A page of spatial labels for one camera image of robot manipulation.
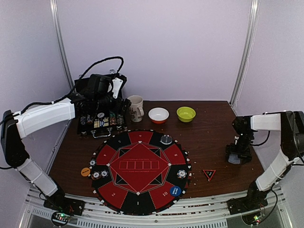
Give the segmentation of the grey card deck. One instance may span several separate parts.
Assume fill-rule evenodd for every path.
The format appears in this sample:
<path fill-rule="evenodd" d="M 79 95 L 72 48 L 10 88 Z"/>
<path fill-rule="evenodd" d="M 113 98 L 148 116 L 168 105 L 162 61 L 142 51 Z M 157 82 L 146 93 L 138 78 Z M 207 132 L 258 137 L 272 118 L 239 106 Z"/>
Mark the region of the grey card deck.
<path fill-rule="evenodd" d="M 228 162 L 231 164 L 240 164 L 241 159 L 236 154 L 230 154 L 230 156 L 228 158 Z"/>

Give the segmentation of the poker chip stack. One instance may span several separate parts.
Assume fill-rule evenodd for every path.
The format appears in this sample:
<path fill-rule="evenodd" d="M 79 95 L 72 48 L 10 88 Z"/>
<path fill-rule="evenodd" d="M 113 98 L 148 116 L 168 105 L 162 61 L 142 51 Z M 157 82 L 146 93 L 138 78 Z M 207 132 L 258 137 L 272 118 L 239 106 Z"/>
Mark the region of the poker chip stack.
<path fill-rule="evenodd" d="M 101 174 L 98 171 L 95 171 L 92 173 L 91 175 L 92 180 L 98 180 L 99 178 L 101 178 Z"/>
<path fill-rule="evenodd" d="M 100 173 L 100 175 L 102 178 L 106 178 L 109 174 L 108 174 L 108 171 L 104 170 Z"/>
<path fill-rule="evenodd" d="M 96 164 L 96 161 L 95 161 L 95 160 L 91 160 L 91 161 L 90 161 L 90 165 L 91 165 L 91 166 L 94 166 L 95 164 Z"/>

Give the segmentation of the clear dealer button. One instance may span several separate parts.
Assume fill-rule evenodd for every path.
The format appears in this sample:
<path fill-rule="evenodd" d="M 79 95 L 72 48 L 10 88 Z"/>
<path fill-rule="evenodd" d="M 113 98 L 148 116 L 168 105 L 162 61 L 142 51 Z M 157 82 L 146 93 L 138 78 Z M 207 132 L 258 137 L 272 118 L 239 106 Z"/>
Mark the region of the clear dealer button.
<path fill-rule="evenodd" d="M 165 134 L 161 137 L 160 142 L 164 145 L 169 145 L 173 141 L 172 137 L 168 134 Z"/>

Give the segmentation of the stack of poker chips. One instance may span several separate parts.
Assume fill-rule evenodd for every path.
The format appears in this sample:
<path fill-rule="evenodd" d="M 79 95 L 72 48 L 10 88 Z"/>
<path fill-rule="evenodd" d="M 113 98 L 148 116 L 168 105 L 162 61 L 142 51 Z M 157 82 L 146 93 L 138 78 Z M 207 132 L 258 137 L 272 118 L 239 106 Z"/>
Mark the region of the stack of poker chips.
<path fill-rule="evenodd" d="M 185 170 L 179 170 L 177 172 L 177 178 L 178 179 L 184 179 L 187 176 L 187 172 Z"/>

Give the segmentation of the orange big blind button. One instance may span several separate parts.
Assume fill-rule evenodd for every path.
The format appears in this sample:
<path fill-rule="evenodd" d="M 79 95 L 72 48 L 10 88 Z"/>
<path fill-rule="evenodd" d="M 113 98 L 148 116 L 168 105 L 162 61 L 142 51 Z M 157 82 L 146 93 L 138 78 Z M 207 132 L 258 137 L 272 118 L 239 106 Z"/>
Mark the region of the orange big blind button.
<path fill-rule="evenodd" d="M 82 177 L 89 177 L 91 174 L 91 169 L 88 167 L 85 167 L 81 170 L 81 176 Z"/>

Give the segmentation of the blue small blind button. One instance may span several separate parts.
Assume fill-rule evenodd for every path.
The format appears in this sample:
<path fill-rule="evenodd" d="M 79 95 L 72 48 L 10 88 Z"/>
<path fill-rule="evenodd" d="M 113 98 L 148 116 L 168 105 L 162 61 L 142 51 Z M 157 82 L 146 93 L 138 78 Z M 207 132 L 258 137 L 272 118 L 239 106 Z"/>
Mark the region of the blue small blind button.
<path fill-rule="evenodd" d="M 181 194 L 181 188 L 179 186 L 172 186 L 170 188 L 170 194 L 173 196 L 173 197 L 177 197 L 177 196 L 180 196 Z"/>

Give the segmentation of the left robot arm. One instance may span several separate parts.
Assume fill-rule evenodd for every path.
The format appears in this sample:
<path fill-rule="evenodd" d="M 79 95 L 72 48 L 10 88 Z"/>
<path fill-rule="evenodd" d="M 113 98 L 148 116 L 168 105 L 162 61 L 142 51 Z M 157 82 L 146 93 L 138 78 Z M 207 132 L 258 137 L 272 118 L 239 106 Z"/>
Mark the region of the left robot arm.
<path fill-rule="evenodd" d="M 74 88 L 64 97 L 52 102 L 35 102 L 22 111 L 7 110 L 3 114 L 0 143 L 9 168 L 14 168 L 33 185 L 50 197 L 58 211 L 68 207 L 59 186 L 26 151 L 23 139 L 60 122 L 81 116 L 96 118 L 101 112 L 125 114 L 129 100 L 122 97 L 127 78 L 119 73 L 76 80 Z"/>

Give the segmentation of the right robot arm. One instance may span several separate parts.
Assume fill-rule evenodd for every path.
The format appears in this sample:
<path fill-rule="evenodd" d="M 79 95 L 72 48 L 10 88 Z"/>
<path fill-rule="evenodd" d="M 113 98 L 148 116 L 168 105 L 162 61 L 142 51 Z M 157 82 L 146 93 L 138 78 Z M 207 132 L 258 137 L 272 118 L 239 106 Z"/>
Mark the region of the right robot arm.
<path fill-rule="evenodd" d="M 242 203 L 246 209 L 254 209 L 267 196 L 268 192 L 282 180 L 298 160 L 304 156 L 304 113 L 302 111 L 282 111 L 259 115 L 237 116 L 232 126 L 237 133 L 234 142 L 226 146 L 226 159 L 231 164 L 245 164 L 252 160 L 251 147 L 259 131 L 274 132 L 278 139 L 272 146 L 263 142 L 256 144 L 269 152 L 272 162 L 267 169 L 249 185 L 243 198 L 230 200 Z"/>

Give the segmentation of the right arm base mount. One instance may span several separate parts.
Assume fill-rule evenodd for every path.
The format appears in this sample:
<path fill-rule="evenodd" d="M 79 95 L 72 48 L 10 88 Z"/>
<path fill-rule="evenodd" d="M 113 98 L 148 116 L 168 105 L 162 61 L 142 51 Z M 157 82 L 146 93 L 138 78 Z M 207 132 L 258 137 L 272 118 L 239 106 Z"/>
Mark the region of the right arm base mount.
<path fill-rule="evenodd" d="M 230 199 L 227 201 L 228 210 L 230 215 L 244 213 L 261 207 L 267 206 L 268 201 L 266 199 L 255 199 L 248 196 Z"/>

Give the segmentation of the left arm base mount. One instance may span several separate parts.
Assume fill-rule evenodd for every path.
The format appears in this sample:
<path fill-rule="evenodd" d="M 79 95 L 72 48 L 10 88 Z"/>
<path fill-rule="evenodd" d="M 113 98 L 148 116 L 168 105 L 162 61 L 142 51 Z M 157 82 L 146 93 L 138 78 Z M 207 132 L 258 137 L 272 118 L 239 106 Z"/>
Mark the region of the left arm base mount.
<path fill-rule="evenodd" d="M 51 196 L 47 197 L 43 206 L 71 216 L 81 216 L 85 207 L 85 202 L 83 200 L 67 198 L 65 196 Z"/>

